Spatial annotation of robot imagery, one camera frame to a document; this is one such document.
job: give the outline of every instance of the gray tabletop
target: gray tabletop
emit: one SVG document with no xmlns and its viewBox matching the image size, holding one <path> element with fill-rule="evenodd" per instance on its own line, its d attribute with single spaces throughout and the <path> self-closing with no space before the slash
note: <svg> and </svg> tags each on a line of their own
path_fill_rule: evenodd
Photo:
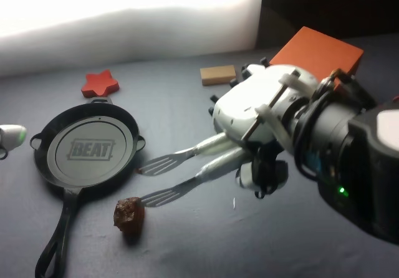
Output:
<svg viewBox="0 0 399 278">
<path fill-rule="evenodd" d="M 399 94 L 399 35 L 351 39 L 365 49 L 358 79 L 379 99 Z M 85 102 L 85 74 L 109 68 L 121 89 L 115 105 L 130 112 L 147 139 L 140 160 L 210 137 L 212 94 L 202 67 L 257 62 L 278 49 L 137 62 L 0 81 L 0 122 L 27 127 L 28 138 L 60 112 Z M 39 176 L 28 142 L 0 162 L 0 277 L 34 277 L 59 220 L 62 200 Z M 141 196 L 192 177 L 211 158 L 193 158 L 159 177 L 132 175 L 83 204 L 72 226 L 65 277 L 396 277 L 399 247 L 375 239 L 333 211 L 292 157 L 283 189 L 258 200 L 231 173 L 161 208 L 146 210 L 142 237 L 113 227 L 119 199 Z M 236 208 L 233 209 L 233 198 Z"/>
</svg>

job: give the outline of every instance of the orange box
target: orange box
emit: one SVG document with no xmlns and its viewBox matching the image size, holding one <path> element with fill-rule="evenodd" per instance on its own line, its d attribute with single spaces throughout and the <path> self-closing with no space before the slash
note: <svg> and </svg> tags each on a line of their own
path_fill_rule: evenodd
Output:
<svg viewBox="0 0 399 278">
<path fill-rule="evenodd" d="M 277 53 L 270 64 L 298 66 L 321 81 L 337 68 L 348 74 L 355 74 L 362 55 L 362 49 L 303 27 Z"/>
</svg>

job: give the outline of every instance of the piece of meat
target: piece of meat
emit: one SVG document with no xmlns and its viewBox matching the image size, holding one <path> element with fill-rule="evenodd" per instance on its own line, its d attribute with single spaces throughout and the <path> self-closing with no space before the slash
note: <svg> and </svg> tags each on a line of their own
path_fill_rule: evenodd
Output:
<svg viewBox="0 0 399 278">
<path fill-rule="evenodd" d="M 129 235 L 140 235 L 144 221 L 144 207 L 139 197 L 119 200 L 113 213 L 113 225 Z"/>
</svg>

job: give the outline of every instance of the beat logo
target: beat logo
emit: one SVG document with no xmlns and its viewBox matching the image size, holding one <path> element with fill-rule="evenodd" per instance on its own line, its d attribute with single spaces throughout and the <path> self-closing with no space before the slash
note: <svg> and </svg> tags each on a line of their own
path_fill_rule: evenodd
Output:
<svg viewBox="0 0 399 278">
<path fill-rule="evenodd" d="M 115 140 L 74 139 L 67 155 L 72 161 L 109 161 Z"/>
</svg>

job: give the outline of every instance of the slotted spatula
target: slotted spatula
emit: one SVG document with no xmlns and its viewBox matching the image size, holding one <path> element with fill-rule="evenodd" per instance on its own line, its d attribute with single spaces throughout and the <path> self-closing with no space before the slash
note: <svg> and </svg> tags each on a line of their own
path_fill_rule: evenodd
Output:
<svg viewBox="0 0 399 278">
<path fill-rule="evenodd" d="M 206 164 L 193 178 L 171 188 L 141 197 L 141 205 L 147 208 L 155 208 L 172 202 L 184 196 L 201 183 L 215 180 L 238 169 L 248 156 L 248 153 L 244 149 L 235 148 Z"/>
<path fill-rule="evenodd" d="M 192 148 L 147 161 L 140 169 L 138 169 L 138 172 L 147 176 L 160 175 L 176 168 L 182 164 L 182 162 L 196 155 L 215 155 L 234 146 L 237 145 L 230 141 L 225 133 L 219 133 L 216 136 L 202 141 Z"/>
</svg>

